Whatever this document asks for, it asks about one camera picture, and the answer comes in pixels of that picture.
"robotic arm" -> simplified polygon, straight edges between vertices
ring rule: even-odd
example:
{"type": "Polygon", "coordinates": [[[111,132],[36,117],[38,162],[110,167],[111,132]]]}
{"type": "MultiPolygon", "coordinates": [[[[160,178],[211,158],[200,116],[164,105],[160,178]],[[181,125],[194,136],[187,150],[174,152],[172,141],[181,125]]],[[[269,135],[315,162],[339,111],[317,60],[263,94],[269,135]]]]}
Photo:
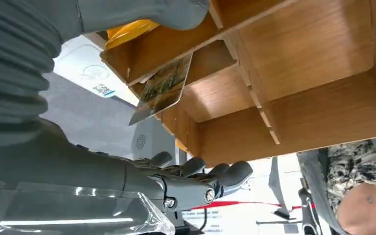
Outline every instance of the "robotic arm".
{"type": "MultiPolygon", "coordinates": [[[[71,144],[55,123],[39,118],[47,110],[39,91],[49,86],[41,74],[52,71],[52,58],[65,41],[138,19],[191,29],[203,20],[208,6],[208,0],[0,0],[3,188],[20,189],[28,183],[142,192],[163,212],[204,205],[236,191],[252,173],[245,162],[231,167],[222,164],[204,174],[200,171],[205,164],[197,158],[161,169],[161,160],[155,158],[130,161],[100,157],[71,144]]],[[[69,214],[85,210],[75,209],[69,214]]],[[[30,216],[37,215],[43,213],[31,209],[30,216]]],[[[137,213],[132,216],[137,220],[137,213]]]]}

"gray floor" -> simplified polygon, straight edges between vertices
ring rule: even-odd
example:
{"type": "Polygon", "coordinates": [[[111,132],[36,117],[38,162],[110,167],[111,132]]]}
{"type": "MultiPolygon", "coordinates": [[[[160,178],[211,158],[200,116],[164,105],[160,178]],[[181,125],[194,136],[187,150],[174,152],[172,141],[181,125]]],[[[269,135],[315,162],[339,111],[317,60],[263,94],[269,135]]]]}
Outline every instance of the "gray floor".
{"type": "Polygon", "coordinates": [[[128,126],[135,107],[114,96],[101,98],[54,74],[45,74],[50,89],[42,92],[48,111],[41,115],[57,123],[67,138],[94,151],[132,154],[136,126],[128,126]]]}

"card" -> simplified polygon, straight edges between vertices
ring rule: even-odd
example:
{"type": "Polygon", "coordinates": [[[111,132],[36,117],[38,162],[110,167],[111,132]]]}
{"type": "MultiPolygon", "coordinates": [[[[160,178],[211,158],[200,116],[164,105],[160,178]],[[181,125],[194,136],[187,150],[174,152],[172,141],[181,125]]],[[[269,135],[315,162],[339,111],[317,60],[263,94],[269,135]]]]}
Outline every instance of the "card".
{"type": "Polygon", "coordinates": [[[192,54],[175,61],[150,78],[129,126],[145,120],[179,102],[187,80],[192,54]]]}

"person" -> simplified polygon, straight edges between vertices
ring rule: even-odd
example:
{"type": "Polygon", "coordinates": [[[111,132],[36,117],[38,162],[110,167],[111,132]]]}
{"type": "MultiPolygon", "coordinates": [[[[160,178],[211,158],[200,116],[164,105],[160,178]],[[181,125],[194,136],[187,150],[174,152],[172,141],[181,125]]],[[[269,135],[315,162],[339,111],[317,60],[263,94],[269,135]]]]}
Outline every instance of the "person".
{"type": "Polygon", "coordinates": [[[376,235],[376,139],[298,153],[318,214],[339,234],[376,235]]]}

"qr code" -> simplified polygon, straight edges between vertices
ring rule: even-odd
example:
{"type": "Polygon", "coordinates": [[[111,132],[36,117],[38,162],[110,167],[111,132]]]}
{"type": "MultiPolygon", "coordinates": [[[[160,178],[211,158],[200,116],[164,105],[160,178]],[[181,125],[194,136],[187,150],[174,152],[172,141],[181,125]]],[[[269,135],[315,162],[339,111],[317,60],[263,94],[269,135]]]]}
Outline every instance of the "qr code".
{"type": "Polygon", "coordinates": [[[93,89],[95,89],[97,92],[99,92],[102,95],[107,95],[113,92],[113,90],[110,90],[104,84],[98,84],[97,86],[93,87],[93,89]]]}

